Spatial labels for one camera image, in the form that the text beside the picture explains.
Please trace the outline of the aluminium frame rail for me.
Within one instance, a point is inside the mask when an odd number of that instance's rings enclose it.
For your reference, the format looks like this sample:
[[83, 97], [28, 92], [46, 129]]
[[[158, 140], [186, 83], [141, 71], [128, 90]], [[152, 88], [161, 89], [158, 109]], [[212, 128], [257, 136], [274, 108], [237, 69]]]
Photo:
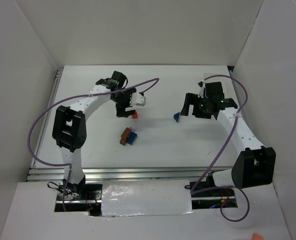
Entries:
[[[136, 85], [132, 86], [125, 86], [121, 91], [126, 91], [130, 89], [137, 89]], [[79, 101], [81, 98], [87, 97], [89, 93], [87, 94], [81, 94], [81, 95], [76, 95], [76, 102]], [[59, 106], [63, 106], [62, 101], [55, 102], [53, 106], [57, 109]], [[237, 106], [238, 111], [241, 113], [242, 111], [242, 106]], [[133, 110], [133, 106], [130, 106], [129, 108], [126, 109], [127, 111]], [[229, 140], [229, 134], [227, 136], [226, 142], [227, 143], [232, 143]], [[204, 175], [208, 174], [209, 172], [219, 172], [219, 171], [224, 171], [224, 170], [230, 170], [234, 166], [217, 166], [216, 161], [213, 160], [208, 167], [130, 167], [130, 168], [91, 168], [89, 170], [83, 170], [85, 179], [88, 179], [92, 174], [100, 174], [103, 172], [107, 173], [115, 173], [119, 179], [147, 179], [149, 177], [162, 177], [164, 178], [168, 172], [202, 172]], [[49, 169], [45, 171], [47, 175], [51, 174], [62, 174], [64, 177], [65, 173], [65, 167], [67, 167], [68, 164], [62, 163], [50, 163], [49, 164]]]

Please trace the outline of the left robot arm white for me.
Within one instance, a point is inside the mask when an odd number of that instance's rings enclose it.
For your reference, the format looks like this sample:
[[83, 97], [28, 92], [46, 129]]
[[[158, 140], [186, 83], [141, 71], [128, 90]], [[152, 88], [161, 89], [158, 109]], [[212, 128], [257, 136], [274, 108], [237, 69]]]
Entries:
[[116, 116], [127, 118], [135, 114], [129, 108], [135, 88], [121, 91], [128, 84], [127, 77], [114, 71], [110, 78], [100, 79], [86, 97], [69, 106], [59, 106], [55, 112], [52, 138], [62, 155], [64, 164], [63, 184], [73, 193], [84, 196], [86, 177], [82, 168], [81, 148], [87, 138], [87, 119], [103, 104], [115, 102]]

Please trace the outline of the blue triangular wood block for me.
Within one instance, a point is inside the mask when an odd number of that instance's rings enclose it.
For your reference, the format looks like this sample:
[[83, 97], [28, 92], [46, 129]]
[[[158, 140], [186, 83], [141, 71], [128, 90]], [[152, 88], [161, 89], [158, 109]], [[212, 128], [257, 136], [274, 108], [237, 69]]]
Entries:
[[179, 123], [179, 121], [180, 121], [180, 112], [177, 112], [177, 113], [175, 113], [174, 115], [173, 115], [173, 119], [177, 122], [177, 123]]

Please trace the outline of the orange-red wood cube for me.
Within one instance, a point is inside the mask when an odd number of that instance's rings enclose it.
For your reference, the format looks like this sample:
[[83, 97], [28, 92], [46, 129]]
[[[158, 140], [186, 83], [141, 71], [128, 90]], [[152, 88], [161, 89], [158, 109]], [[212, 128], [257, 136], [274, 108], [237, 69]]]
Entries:
[[137, 119], [137, 118], [138, 118], [138, 113], [135, 112], [135, 113], [132, 115], [132, 118], [133, 118], [133, 119]]

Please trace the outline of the orange object at edge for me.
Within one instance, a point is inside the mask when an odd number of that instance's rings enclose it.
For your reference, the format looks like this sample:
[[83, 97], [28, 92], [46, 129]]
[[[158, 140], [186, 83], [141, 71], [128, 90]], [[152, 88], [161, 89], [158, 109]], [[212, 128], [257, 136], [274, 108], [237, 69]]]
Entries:
[[264, 237], [258, 233], [253, 233], [251, 236], [251, 240], [264, 240]]

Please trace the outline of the blue notched wood block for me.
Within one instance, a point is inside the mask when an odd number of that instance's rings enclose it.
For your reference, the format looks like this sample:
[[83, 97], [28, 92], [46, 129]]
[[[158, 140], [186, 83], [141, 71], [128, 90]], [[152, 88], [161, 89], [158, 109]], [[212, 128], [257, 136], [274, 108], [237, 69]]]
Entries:
[[135, 140], [137, 139], [138, 135], [135, 132], [131, 132], [131, 134], [128, 136], [126, 143], [129, 145], [133, 145]]

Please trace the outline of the brown arch wood block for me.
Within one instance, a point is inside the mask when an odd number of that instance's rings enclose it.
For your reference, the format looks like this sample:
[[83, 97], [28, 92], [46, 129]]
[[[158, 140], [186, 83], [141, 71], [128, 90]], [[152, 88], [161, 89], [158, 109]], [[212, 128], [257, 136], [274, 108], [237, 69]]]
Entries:
[[127, 139], [131, 135], [131, 133], [132, 133], [132, 130], [129, 127], [126, 127], [120, 136], [119, 143], [125, 146], [127, 144]]

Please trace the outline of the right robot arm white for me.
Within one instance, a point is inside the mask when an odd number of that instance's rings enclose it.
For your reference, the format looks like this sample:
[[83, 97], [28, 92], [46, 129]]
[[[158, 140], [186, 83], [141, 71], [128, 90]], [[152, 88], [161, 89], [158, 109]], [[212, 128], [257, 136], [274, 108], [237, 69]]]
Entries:
[[203, 83], [201, 94], [187, 93], [181, 116], [215, 118], [226, 130], [238, 157], [232, 169], [214, 172], [211, 176], [216, 187], [232, 186], [240, 189], [269, 185], [273, 181], [276, 152], [259, 141], [238, 110], [232, 98], [226, 98], [221, 82]]

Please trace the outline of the silver foil tape sheet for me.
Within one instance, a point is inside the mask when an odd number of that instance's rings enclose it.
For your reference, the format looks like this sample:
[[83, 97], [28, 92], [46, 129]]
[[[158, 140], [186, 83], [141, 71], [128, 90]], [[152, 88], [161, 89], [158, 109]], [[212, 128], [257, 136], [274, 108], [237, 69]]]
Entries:
[[189, 181], [106, 181], [102, 185], [104, 217], [172, 216], [193, 212]]

